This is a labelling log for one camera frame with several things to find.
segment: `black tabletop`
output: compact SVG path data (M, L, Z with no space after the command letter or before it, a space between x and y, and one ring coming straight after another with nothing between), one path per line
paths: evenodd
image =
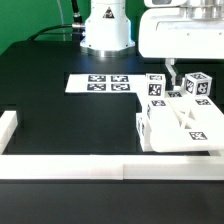
M177 68L211 75L211 98L223 108L222 61L178 60ZM141 154L135 94L69 95L65 86L71 73L161 72L162 59L91 57L72 42L14 43L0 57L0 111L15 109L19 120L5 154ZM215 181L1 180L0 223L223 223L223 198Z
M182 61L177 67L180 74L211 75L211 98L222 107L221 61ZM66 94L65 88L70 74L145 73L165 73L171 88L162 59L93 57L73 42L13 44L0 57L0 111L16 110L19 125L4 153L141 154L135 93Z

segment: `white cube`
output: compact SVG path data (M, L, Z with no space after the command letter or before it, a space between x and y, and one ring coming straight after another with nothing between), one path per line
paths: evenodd
M192 96L209 96L212 78L202 72L185 75L185 91Z
M166 77L164 74L146 74L147 95L150 97L164 97Z

